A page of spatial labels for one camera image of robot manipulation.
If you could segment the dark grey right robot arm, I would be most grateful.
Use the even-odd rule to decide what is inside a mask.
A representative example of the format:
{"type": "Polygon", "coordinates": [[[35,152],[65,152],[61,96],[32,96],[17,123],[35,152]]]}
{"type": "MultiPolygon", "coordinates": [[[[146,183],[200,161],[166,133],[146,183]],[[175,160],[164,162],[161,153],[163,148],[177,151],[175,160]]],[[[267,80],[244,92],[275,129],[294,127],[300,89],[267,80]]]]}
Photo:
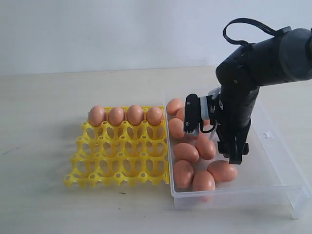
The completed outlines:
{"type": "Polygon", "coordinates": [[[230,164],[241,164],[259,89],[312,78],[312,32],[289,27],[270,39],[241,45],[216,68],[220,90],[207,97],[217,125],[218,150],[230,164]]]}

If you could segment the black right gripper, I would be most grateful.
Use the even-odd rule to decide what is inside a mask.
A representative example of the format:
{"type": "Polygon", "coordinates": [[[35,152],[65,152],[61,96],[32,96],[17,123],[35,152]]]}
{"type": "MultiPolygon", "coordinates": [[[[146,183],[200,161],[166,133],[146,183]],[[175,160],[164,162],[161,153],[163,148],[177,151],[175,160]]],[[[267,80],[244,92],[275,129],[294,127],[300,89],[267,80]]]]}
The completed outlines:
{"type": "Polygon", "coordinates": [[[246,139],[259,88],[243,90],[222,85],[209,92],[215,106],[218,151],[229,157],[230,164],[240,165],[242,157],[249,153],[246,139]]]}

